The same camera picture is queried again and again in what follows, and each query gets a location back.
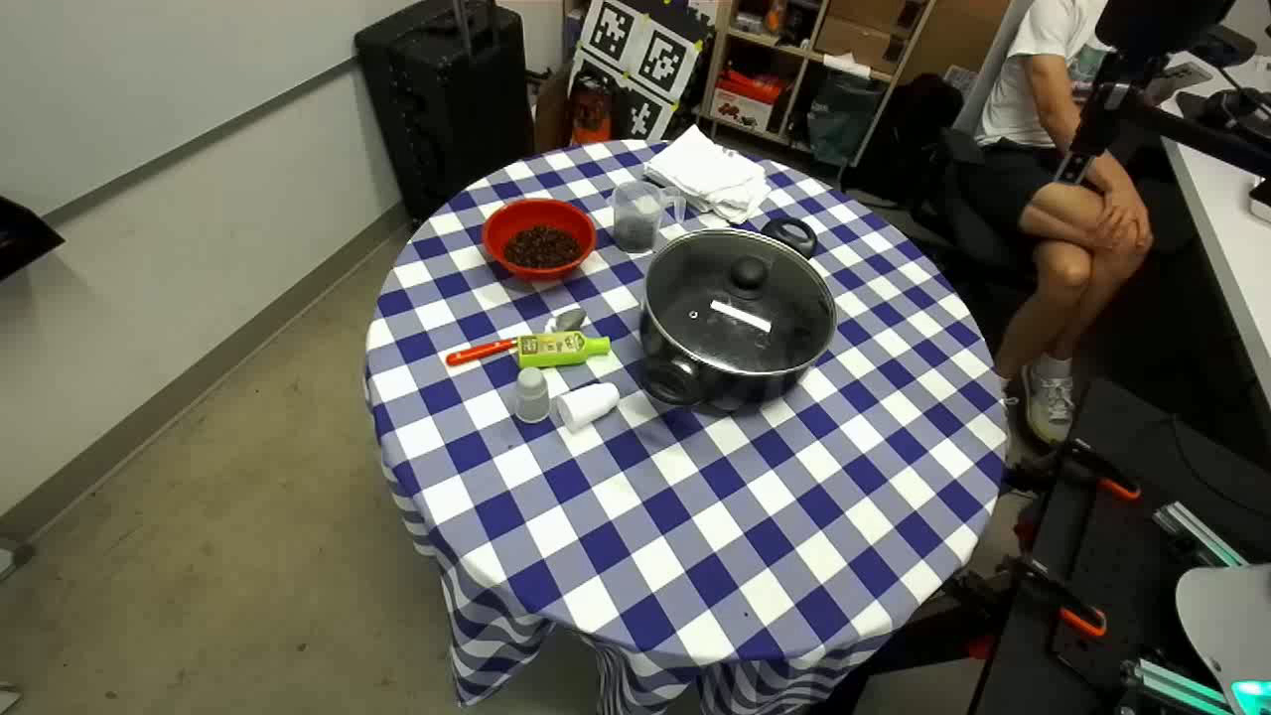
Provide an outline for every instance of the green item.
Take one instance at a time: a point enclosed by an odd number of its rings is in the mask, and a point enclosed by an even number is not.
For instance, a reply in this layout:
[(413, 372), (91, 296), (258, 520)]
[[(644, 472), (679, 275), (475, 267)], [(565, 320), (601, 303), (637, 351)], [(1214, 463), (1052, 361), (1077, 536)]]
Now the green item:
[(517, 343), (517, 365), (535, 370), (560, 370), (560, 365), (585, 365), (589, 358), (602, 358), (609, 336), (592, 335), (532, 335)]

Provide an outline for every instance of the cup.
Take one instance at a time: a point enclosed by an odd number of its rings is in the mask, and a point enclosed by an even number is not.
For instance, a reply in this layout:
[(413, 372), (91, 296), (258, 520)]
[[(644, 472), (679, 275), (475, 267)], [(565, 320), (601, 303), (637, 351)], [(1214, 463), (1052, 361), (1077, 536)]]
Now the cup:
[(621, 251), (652, 251), (674, 212), (674, 194), (652, 184), (625, 184), (613, 190), (613, 239)]

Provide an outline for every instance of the sneaker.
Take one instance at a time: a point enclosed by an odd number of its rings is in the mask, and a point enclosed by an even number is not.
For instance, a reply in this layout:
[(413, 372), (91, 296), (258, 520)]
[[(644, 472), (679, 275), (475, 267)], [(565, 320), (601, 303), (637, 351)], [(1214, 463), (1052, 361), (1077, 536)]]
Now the sneaker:
[(1072, 430), (1072, 372), (1023, 365), (1023, 421), (1036, 441), (1063, 445)]

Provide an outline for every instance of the concrete floor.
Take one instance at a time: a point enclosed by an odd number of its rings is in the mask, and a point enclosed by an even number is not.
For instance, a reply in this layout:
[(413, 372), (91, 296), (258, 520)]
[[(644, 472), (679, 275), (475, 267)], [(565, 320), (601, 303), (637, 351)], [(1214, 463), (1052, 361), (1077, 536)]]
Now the concrete floor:
[[(258, 345), (2, 580), (0, 679), (22, 687), (21, 715), (454, 709), (441, 593), (362, 407), (394, 255)], [(978, 664), (888, 674), (863, 709), (964, 709), (971, 679)], [(589, 651), (560, 634), (475, 715), (585, 715), (592, 687)]]

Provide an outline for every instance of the round table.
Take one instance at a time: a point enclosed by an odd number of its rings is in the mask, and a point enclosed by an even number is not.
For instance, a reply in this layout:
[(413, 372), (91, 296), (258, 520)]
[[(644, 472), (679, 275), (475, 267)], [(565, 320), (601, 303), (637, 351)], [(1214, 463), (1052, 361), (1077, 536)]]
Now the round table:
[[(655, 407), (637, 386), (648, 255), (601, 251), (560, 286), (509, 282), (482, 223), (513, 198), (609, 190), (652, 141), (513, 163), (446, 201), (400, 251), (364, 336), (364, 402), (406, 528), (441, 562), (456, 699), (527, 664), (553, 625), (601, 647), (602, 709), (794, 709), (874, 654), (983, 528), (1003, 447), (999, 386), (964, 303), (863, 201), (762, 163), (749, 226), (798, 214), (836, 335), (798, 389), (749, 415)], [(662, 239), (723, 226), (696, 214)], [(546, 372), (553, 393), (621, 386), (592, 430), (520, 426), (513, 358), (441, 352), (535, 335), (585, 306), (613, 358)]]

